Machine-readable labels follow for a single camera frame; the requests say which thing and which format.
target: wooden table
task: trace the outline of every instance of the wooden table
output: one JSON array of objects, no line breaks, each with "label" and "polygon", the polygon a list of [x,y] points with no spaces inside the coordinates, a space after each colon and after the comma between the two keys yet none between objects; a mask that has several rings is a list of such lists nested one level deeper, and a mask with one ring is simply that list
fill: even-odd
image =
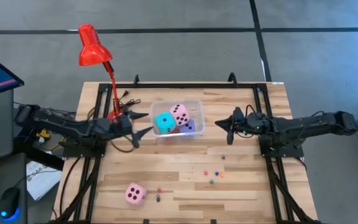
[{"label": "wooden table", "polygon": [[[85,119],[94,106],[98,85],[98,82],[84,83],[77,119]],[[291,118],[284,85],[267,83],[267,86],[274,116]],[[125,90],[130,94],[123,101],[142,100],[132,107],[140,113],[149,113],[151,104],[158,100],[200,99],[206,129],[202,136],[186,141],[157,140],[149,132],[141,141],[141,147],[128,154],[108,144],[101,161],[92,223],[141,223],[143,219],[151,223],[209,223],[210,219],[217,219],[218,223],[275,223],[266,163],[260,155],[257,137],[235,136],[234,144],[228,146],[226,133],[214,124],[216,120],[227,118],[235,106],[243,110],[248,104],[255,107],[252,90],[136,88],[118,89],[118,95],[122,96]],[[150,124],[147,116],[136,120],[135,127],[140,129]],[[129,147],[123,138],[114,142]],[[74,161],[72,158],[65,162],[54,206],[57,213],[63,181]],[[63,209],[78,192],[83,161],[81,159],[71,173]],[[317,218],[305,168],[293,158],[284,158],[283,162],[290,193],[307,215]],[[216,177],[216,171],[223,172],[224,177]],[[141,207],[124,200],[124,191],[131,182],[147,189]],[[158,188],[162,189],[160,202],[156,201]],[[85,218],[87,202],[88,195],[85,195],[81,218]]]}]

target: lamp shade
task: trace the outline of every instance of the lamp shade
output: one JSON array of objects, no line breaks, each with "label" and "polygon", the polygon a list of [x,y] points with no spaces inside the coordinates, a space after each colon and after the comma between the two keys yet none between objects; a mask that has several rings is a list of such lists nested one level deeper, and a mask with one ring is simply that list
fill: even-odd
[{"label": "lamp shade", "polygon": [[78,34],[83,46],[78,58],[81,66],[96,65],[112,59],[109,50],[100,44],[98,34],[91,24],[80,25]]}]

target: concrete floor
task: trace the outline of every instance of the concrete floor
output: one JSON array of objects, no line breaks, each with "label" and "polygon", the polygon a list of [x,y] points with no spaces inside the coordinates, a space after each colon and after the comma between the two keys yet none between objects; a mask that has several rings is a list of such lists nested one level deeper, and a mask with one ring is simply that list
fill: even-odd
[{"label": "concrete floor", "polygon": [[[356,0],[256,0],[262,28],[358,27]],[[0,30],[253,27],[242,0],[0,0]],[[274,82],[286,84],[294,117],[344,110],[358,118],[358,32],[263,33]],[[264,81],[255,33],[103,34],[117,80]],[[0,62],[25,81],[15,100],[76,110],[82,83],[108,81],[79,67],[75,34],[0,35]],[[319,219],[358,223],[358,139],[321,136],[304,146]],[[56,189],[29,198],[29,223],[50,218]]]}]

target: clear plastic bin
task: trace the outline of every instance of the clear plastic bin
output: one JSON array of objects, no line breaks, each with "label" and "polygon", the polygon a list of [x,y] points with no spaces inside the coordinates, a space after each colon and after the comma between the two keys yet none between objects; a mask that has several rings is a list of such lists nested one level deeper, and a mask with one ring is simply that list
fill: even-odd
[{"label": "clear plastic bin", "polygon": [[[196,131],[193,133],[175,133],[175,134],[160,134],[158,131],[157,125],[155,124],[154,118],[160,113],[169,111],[173,105],[183,104],[185,105],[187,111],[189,112],[190,118],[195,122]],[[151,122],[153,125],[153,135],[156,138],[169,138],[169,137],[195,137],[197,135],[203,134],[205,131],[205,119],[203,104],[201,100],[162,100],[152,103],[150,117],[152,118]]]}]

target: black floor line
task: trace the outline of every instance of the black floor line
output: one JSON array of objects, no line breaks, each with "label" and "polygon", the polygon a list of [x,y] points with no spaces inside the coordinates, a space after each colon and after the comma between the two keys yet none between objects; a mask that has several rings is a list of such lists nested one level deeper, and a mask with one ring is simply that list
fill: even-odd
[{"label": "black floor line", "polygon": [[[254,28],[210,27],[210,28],[150,28],[150,29],[98,29],[99,34],[168,34],[168,33],[236,33],[255,32]],[[0,34],[78,34],[72,30],[0,30]]]},{"label": "black floor line", "polygon": [[261,32],[261,28],[260,28],[260,24],[259,24],[259,18],[258,18],[258,12],[256,10],[256,4],[255,4],[254,0],[249,0],[249,4],[251,6],[252,18],[254,20],[254,25],[255,25],[255,33],[256,33],[256,39],[258,42],[259,55],[260,55],[260,59],[262,59],[262,62],[263,62],[262,66],[263,66],[263,70],[264,70],[265,81],[271,82],[272,76],[270,75],[269,63],[267,61],[266,49],[265,49],[264,39],[262,37],[262,32]]},{"label": "black floor line", "polygon": [[358,32],[358,27],[261,28],[261,32]]}]

